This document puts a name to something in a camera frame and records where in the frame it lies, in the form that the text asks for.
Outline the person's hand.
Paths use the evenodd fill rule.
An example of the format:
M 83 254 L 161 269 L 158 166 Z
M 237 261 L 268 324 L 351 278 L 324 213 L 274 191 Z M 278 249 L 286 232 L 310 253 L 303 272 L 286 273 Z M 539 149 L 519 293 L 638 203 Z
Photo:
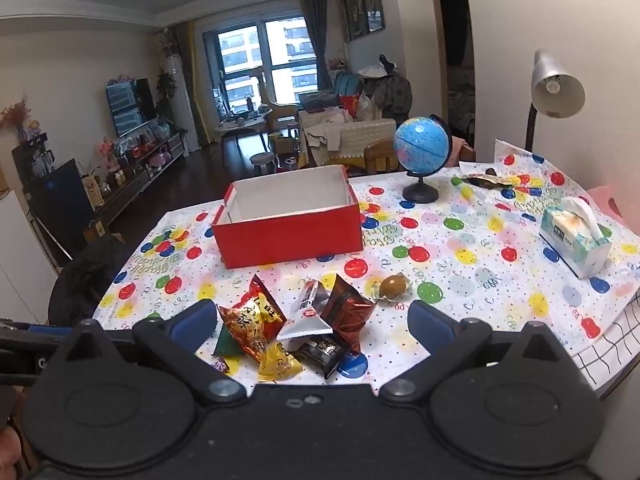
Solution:
M 15 480 L 15 464 L 22 456 L 21 440 L 16 431 L 6 426 L 0 431 L 0 480 Z

